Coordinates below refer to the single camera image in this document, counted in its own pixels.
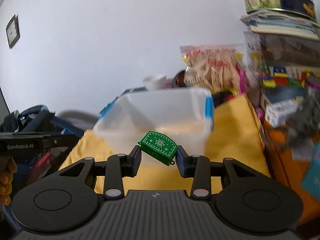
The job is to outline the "gloved left hand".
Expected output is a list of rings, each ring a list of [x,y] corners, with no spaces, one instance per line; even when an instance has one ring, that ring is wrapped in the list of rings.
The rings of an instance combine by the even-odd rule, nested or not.
[[[11,202],[10,194],[12,192],[12,181],[13,175],[17,172],[17,165],[12,159],[9,158],[6,168],[0,172],[0,181],[1,181],[1,204],[9,205]]]

